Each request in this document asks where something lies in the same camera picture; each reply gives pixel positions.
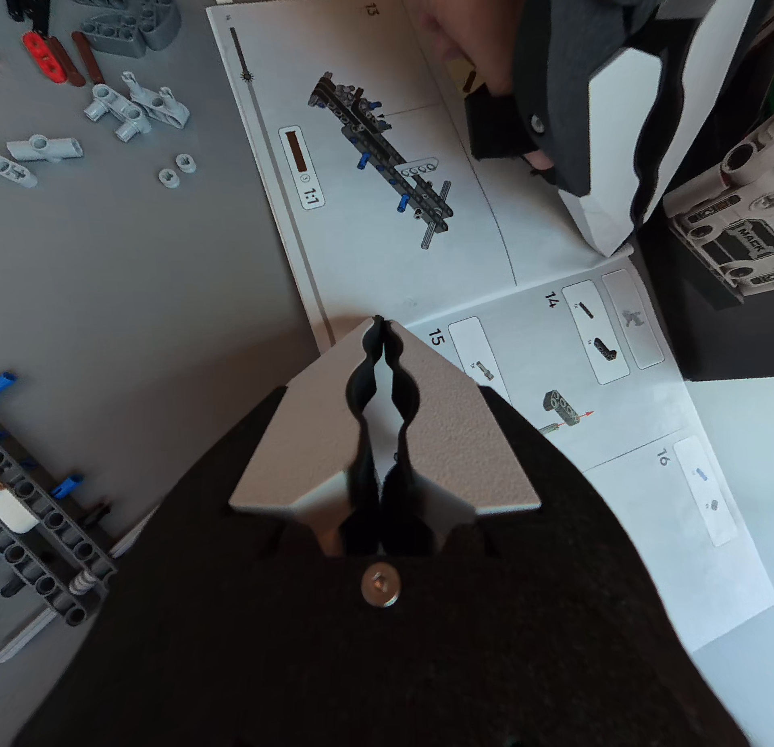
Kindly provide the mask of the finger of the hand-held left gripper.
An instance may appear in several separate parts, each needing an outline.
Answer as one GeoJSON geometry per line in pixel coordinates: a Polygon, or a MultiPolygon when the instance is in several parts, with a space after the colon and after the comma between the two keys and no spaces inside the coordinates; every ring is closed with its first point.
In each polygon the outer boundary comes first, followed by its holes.
{"type": "Polygon", "coordinates": [[[590,190],[559,195],[585,241],[612,257],[653,213],[665,190],[672,104],[662,96],[662,58],[625,48],[588,86],[590,190]]]}
{"type": "Polygon", "coordinates": [[[634,152],[631,215],[649,219],[711,113],[772,0],[661,0],[634,46],[661,61],[634,152]]]}

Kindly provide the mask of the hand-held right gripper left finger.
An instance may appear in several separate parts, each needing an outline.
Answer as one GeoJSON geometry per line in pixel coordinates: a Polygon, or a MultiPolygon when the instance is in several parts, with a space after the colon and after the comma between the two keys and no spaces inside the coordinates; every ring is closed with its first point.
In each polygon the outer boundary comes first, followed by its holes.
{"type": "Polygon", "coordinates": [[[233,510],[298,522],[329,557],[379,550],[379,480],[364,410],[382,316],[367,318],[284,389],[233,491],[233,510]]]}

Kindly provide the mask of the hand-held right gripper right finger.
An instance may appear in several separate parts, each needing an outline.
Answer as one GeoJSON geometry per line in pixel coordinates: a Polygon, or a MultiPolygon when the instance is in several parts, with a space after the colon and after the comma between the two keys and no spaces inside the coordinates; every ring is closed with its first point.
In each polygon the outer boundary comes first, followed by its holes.
{"type": "Polygon", "coordinates": [[[401,418],[380,501],[384,551],[431,555],[459,526],[539,508],[481,387],[394,320],[382,340],[401,418]]]}

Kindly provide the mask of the lego instruction booklet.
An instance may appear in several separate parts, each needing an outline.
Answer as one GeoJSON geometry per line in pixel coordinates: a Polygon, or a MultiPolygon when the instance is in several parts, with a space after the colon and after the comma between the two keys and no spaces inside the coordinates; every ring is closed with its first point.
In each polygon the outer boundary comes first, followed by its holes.
{"type": "Polygon", "coordinates": [[[279,235],[321,351],[395,319],[496,390],[618,515],[690,652],[772,607],[772,581],[624,246],[603,258],[521,161],[474,161],[460,94],[400,0],[208,8],[279,235]],[[450,182],[427,222],[353,143],[317,81],[362,88],[406,161],[450,182]]]}

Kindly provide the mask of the white lego truck cab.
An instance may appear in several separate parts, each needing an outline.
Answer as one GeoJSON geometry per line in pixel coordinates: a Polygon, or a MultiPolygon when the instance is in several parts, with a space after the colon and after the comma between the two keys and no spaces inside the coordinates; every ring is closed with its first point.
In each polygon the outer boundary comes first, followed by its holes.
{"type": "Polygon", "coordinates": [[[663,196],[670,229],[740,302],[773,290],[773,118],[663,196]]]}

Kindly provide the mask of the grey lego connector with pins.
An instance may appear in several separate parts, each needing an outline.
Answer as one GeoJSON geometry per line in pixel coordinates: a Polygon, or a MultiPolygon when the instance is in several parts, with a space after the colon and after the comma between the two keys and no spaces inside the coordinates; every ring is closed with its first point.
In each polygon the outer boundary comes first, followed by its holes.
{"type": "Polygon", "coordinates": [[[147,134],[152,130],[144,109],[103,83],[93,86],[92,102],[83,110],[83,114],[92,122],[98,122],[105,115],[110,114],[119,122],[114,135],[123,143],[130,142],[138,134],[147,134]]]}

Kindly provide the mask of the light grey angled lego connector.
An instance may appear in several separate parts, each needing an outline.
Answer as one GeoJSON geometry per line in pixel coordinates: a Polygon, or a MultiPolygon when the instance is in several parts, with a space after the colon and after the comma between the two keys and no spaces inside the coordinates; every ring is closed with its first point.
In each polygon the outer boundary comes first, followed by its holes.
{"type": "Polygon", "coordinates": [[[14,161],[60,163],[83,157],[82,146],[74,138],[49,139],[42,134],[34,134],[27,140],[10,141],[5,145],[14,161]]]}

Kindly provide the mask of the light grey thin lego beam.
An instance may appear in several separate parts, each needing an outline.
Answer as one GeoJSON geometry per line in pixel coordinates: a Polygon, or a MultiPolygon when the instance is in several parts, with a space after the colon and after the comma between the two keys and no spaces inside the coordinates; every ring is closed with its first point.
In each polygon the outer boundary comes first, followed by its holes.
{"type": "Polygon", "coordinates": [[[38,185],[36,175],[24,165],[7,159],[0,158],[0,172],[3,179],[26,189],[35,188],[38,185]]]}

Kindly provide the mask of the brown lego axle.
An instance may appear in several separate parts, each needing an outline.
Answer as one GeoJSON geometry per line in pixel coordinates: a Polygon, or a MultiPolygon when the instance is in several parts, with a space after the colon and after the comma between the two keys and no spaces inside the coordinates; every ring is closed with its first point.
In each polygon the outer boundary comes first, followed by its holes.
{"type": "Polygon", "coordinates": [[[48,36],[46,38],[46,43],[56,58],[56,61],[63,69],[67,82],[76,87],[84,87],[86,85],[85,78],[77,69],[70,55],[67,53],[66,49],[63,47],[60,41],[53,36],[48,36]]]}
{"type": "Polygon", "coordinates": [[[95,58],[92,50],[92,45],[81,31],[73,31],[71,33],[71,39],[73,44],[77,47],[78,53],[81,56],[81,60],[87,70],[87,74],[92,84],[99,85],[104,84],[104,77],[98,60],[95,58]]]}

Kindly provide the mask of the red thin lego beam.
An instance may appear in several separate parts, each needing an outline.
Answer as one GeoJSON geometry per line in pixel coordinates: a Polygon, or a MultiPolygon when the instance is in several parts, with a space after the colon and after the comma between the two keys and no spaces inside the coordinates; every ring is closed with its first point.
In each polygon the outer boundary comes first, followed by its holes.
{"type": "Polygon", "coordinates": [[[55,84],[68,82],[62,64],[57,60],[44,37],[34,31],[27,31],[22,36],[22,42],[27,53],[48,80],[55,84]]]}

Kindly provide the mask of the person's left hand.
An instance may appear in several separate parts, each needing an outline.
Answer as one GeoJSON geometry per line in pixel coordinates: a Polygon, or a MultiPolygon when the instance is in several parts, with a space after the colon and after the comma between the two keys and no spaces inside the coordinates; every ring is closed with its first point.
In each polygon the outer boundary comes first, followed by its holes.
{"type": "Polygon", "coordinates": [[[470,152],[477,160],[521,159],[555,183],[553,162],[533,142],[513,95],[514,53],[526,0],[405,0],[444,62],[465,58],[482,83],[465,99],[470,152]]]}

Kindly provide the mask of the black box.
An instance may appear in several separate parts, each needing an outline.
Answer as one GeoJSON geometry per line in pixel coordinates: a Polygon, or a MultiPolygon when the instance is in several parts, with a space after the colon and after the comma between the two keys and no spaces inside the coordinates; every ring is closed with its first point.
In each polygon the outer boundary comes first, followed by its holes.
{"type": "MultiPolygon", "coordinates": [[[[772,117],[772,75],[769,40],[745,56],[666,193],[718,164],[772,117]]],[[[693,382],[771,378],[772,291],[740,302],[672,232],[663,200],[637,238],[682,375],[693,382]]]]}

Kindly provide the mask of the dark grey lego frame assembly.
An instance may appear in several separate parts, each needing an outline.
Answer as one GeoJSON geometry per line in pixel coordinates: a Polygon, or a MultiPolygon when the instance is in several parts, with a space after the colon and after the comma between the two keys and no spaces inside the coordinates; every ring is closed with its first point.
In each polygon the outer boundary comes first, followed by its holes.
{"type": "Polygon", "coordinates": [[[119,569],[100,522],[89,530],[77,523],[90,508],[71,495],[62,500],[50,496],[64,479],[53,478],[2,430],[1,548],[2,562],[12,571],[2,584],[2,597],[28,587],[68,626],[76,627],[102,606],[119,569]]]}

